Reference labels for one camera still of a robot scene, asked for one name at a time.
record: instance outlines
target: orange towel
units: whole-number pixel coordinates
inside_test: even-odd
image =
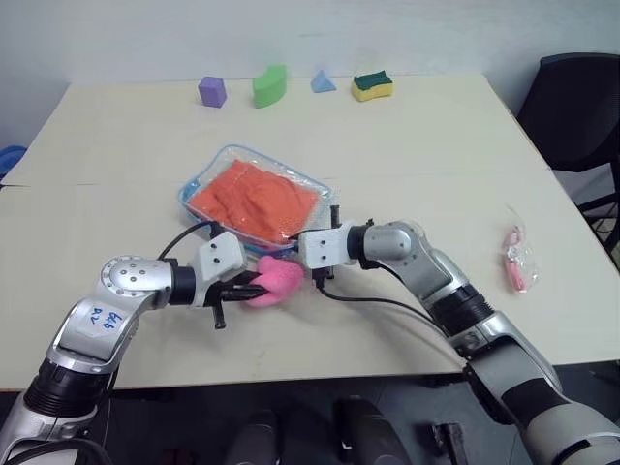
[[[303,228],[317,199],[285,177],[235,160],[189,204],[242,233],[283,244]]]

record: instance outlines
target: pink stuffed toy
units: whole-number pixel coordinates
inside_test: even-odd
[[[261,276],[254,278],[250,284],[263,286],[269,292],[248,300],[246,303],[251,307],[275,305],[289,298],[303,281],[303,268],[299,264],[270,256],[261,257],[258,272]]]

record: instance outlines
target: white wall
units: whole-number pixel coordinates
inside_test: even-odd
[[[0,0],[0,147],[68,82],[481,71],[518,109],[567,51],[620,51],[620,0]]]

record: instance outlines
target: blue pyramid block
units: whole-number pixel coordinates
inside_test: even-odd
[[[329,77],[327,77],[326,72],[323,70],[320,70],[319,73],[314,76],[314,79],[312,79],[310,85],[315,93],[336,90],[336,86],[333,85],[333,82],[329,80]]]

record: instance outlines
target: purple cube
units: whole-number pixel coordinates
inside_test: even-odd
[[[202,102],[208,107],[220,109],[226,102],[226,88],[220,77],[203,77],[198,84],[198,91],[201,93]]]

